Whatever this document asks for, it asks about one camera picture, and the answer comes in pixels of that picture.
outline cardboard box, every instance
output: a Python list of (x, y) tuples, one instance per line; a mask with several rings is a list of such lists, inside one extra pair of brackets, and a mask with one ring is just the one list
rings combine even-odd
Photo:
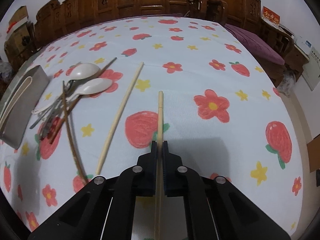
[(14, 15), (12, 16), (11, 20), (9, 21), (9, 25), (13, 22), (18, 22), (25, 17), (27, 17), (27, 18), (29, 17), (27, 7), (21, 6), (18, 10), (16, 10)]

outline yellow star print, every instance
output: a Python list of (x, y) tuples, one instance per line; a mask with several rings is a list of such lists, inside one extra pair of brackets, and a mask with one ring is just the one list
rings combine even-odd
[(52, 92), (50, 92), (49, 94), (46, 94), (44, 96), (44, 100), (49, 100), (51, 96), (52, 96)]
[(197, 47), (196, 47), (196, 46), (191, 46), (191, 45), (189, 45), (187, 48), (188, 48), (188, 49), (191, 49), (191, 50), (193, 50), (193, 49), (197, 50)]
[(257, 169), (250, 172), (250, 176), (254, 179), (257, 179), (257, 186), (261, 184), (262, 181), (267, 180), (266, 172), (268, 167), (262, 167), (261, 162), (257, 162)]
[(152, 47), (154, 47), (155, 49), (163, 48), (162, 44), (155, 44), (152, 45)]
[(98, 58), (97, 60), (94, 61), (95, 64), (99, 64), (99, 63), (103, 63), (104, 62), (104, 58)]
[(242, 90), (239, 90), (239, 92), (236, 92), (236, 95), (240, 97), (241, 101), (244, 101), (244, 100), (248, 101), (248, 95), (242, 92)]
[(271, 95), (268, 94), (267, 91), (262, 90), (262, 96), (265, 97), (266, 99), (270, 100)]
[(81, 128), (82, 131), (82, 137), (85, 136), (91, 136), (91, 133), (94, 131), (94, 128), (91, 127), (91, 124), (89, 123), (87, 126), (84, 126)]
[(258, 67), (258, 66), (256, 66), (256, 67), (255, 67), (255, 70), (256, 70), (256, 71), (259, 71), (260, 73), (262, 73), (262, 72), (263, 72), (263, 69), (262, 69), (262, 68), (260, 68), (260, 67)]
[(151, 87), (149, 79), (147, 80), (138, 79), (137, 85), (135, 86), (135, 88), (140, 89), (141, 92), (144, 92), (149, 87)]
[(29, 149), (29, 147), (28, 147), (28, 143), (25, 142), (25, 143), (22, 145), (22, 148), (21, 148), (21, 153), (22, 153), (22, 155), (27, 156), (29, 150), (30, 150), (30, 149)]

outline metal screw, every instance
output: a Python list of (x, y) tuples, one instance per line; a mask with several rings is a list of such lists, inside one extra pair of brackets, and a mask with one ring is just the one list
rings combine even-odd
[(134, 166), (132, 168), (132, 171), (135, 172), (135, 173), (139, 173), (142, 171), (142, 167), (141, 166)]
[(95, 177), (94, 178), (94, 180), (93, 180), (93, 182), (95, 183), (95, 184), (102, 184), (103, 182), (104, 182), (104, 178), (103, 177), (101, 177), (101, 176), (99, 176), (99, 177)]
[(188, 171), (187, 167), (185, 166), (180, 166), (177, 168), (177, 170), (181, 173), (186, 173)]
[(222, 176), (218, 176), (218, 177), (216, 177), (216, 182), (219, 184), (225, 184), (226, 179)]

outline plastic bag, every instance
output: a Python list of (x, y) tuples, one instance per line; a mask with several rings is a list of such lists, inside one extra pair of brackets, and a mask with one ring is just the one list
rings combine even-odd
[(296, 77), (293, 71), (286, 70), (283, 73), (283, 80), (281, 81), (280, 85), (277, 87), (277, 90), (280, 93), (283, 93), (287, 97), (289, 97), (295, 84), (296, 84)]
[(8, 62), (3, 62), (0, 60), (0, 73), (3, 81), (9, 84), (12, 80), (13, 69)]

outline wooden chopstick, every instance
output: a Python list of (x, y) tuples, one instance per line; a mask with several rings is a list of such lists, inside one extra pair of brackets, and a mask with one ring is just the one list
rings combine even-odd
[[(65, 93), (65, 90), (64, 90), (64, 81), (62, 82), (62, 103), (63, 103), (64, 115), (68, 116), (66, 93)], [(76, 164), (76, 168), (79, 171), (80, 178), (82, 179), (84, 185), (86, 185), (88, 183), (88, 179), (85, 176), (85, 173), (83, 171), (82, 165), (81, 165), (80, 160), (79, 160), (80, 158), (78, 157), (75, 145), (73, 143), (68, 117), (66, 118), (66, 127), (67, 127), (67, 135), (68, 135), (68, 140), (69, 140), (69, 144), (70, 144), (73, 160), (74, 160), (74, 162)]]
[[(115, 58), (114, 58), (113, 60), (111, 60), (107, 65), (105, 65), (104, 68), (102, 68), (101, 70), (99, 70), (99, 71), (94, 75), (94, 78), (99, 77), (113, 62), (115, 62), (116, 59), (117, 59), (117, 57), (115, 57)], [(70, 107), (69, 107), (69, 109), (68, 109), (67, 116), (68, 116), (68, 115), (71, 113), (71, 111), (75, 108), (76, 104), (79, 102), (79, 100), (80, 100), (81, 98), (82, 98), (82, 95), (79, 95), (78, 98), (71, 103), (71, 105), (70, 105)], [(59, 130), (61, 129), (63, 123), (65, 122), (65, 119), (66, 119), (66, 115), (59, 120), (59, 122), (58, 122), (56, 128), (54, 129), (54, 131), (53, 131), (53, 133), (52, 133), (52, 136), (51, 136), (51, 138), (50, 138), (50, 141), (49, 141), (50, 144), (53, 143), (53, 141), (54, 141), (54, 139), (56, 138)]]
[(113, 123), (111, 124), (111, 128), (110, 128), (108, 136), (107, 136), (107, 138), (106, 138), (106, 140), (104, 142), (104, 145), (103, 145), (103, 148), (102, 148), (102, 151), (101, 151), (101, 154), (100, 154), (100, 158), (98, 160), (98, 166), (97, 166), (97, 169), (96, 169), (96, 175), (99, 175), (100, 172), (101, 172), (102, 166), (103, 166), (104, 161), (105, 161), (105, 159), (107, 157), (107, 153), (108, 153), (108, 150), (109, 150), (113, 135), (114, 135), (114, 133), (116, 131), (117, 125), (119, 123), (120, 117), (122, 115), (122, 112), (124, 110), (124, 107), (125, 107), (128, 99), (129, 99), (131, 91), (132, 91), (132, 89), (133, 89), (133, 87), (134, 87), (134, 85), (135, 85), (135, 83), (136, 83), (136, 81), (137, 81), (137, 79), (139, 77), (139, 74), (141, 72), (141, 69), (142, 69), (143, 65), (144, 65), (144, 63), (141, 62), (140, 66), (137, 68), (137, 71), (134, 74), (134, 76), (133, 76), (133, 78), (131, 80), (131, 83), (130, 83), (130, 85), (129, 85), (129, 87), (128, 87), (128, 89), (127, 89), (127, 91), (126, 91), (126, 93), (125, 93), (125, 95), (124, 95), (124, 97), (122, 99), (122, 102), (121, 102), (121, 104), (119, 106), (119, 109), (118, 109), (118, 111), (116, 113), (116, 116), (115, 116), (115, 118), (113, 120)]
[(162, 170), (162, 142), (163, 142), (163, 92), (158, 95), (158, 135), (157, 135), (157, 171), (156, 171), (156, 199), (155, 199), (155, 240), (160, 240), (161, 201), (163, 193)]

